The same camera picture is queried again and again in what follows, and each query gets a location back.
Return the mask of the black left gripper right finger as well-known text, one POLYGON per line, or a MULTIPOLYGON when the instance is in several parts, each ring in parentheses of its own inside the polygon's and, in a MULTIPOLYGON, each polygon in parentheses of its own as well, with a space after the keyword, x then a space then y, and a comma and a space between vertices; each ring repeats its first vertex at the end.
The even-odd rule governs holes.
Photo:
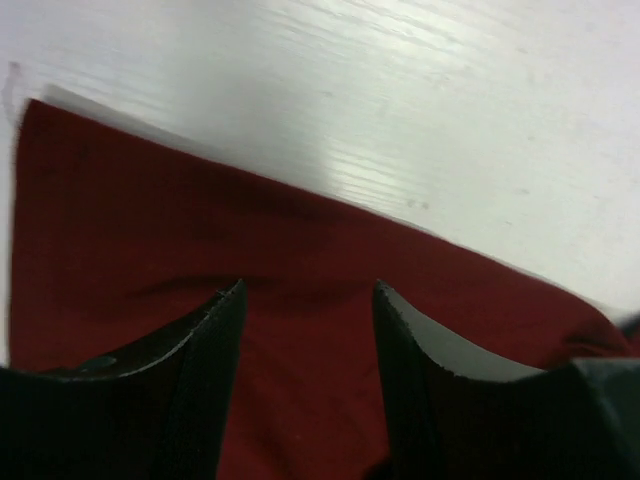
POLYGON ((373 299, 396 479, 635 479, 639 362, 551 369, 488 351, 385 283, 373 299))

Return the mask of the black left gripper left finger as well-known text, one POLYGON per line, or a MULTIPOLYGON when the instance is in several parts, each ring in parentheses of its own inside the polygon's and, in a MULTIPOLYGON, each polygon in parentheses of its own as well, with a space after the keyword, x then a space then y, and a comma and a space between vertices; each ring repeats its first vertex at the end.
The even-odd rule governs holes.
POLYGON ((247 315, 243 282, 73 369, 1 372, 5 479, 213 479, 247 315))

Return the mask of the dark red t-shirt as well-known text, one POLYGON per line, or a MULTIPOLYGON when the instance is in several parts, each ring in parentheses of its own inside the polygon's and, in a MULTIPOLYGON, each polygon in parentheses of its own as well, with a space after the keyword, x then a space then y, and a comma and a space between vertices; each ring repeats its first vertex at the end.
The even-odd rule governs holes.
POLYGON ((396 479, 372 299, 551 370, 639 338, 544 281, 357 207, 38 100, 15 162, 10 364, 73 369, 236 282, 247 315, 213 479, 396 479))

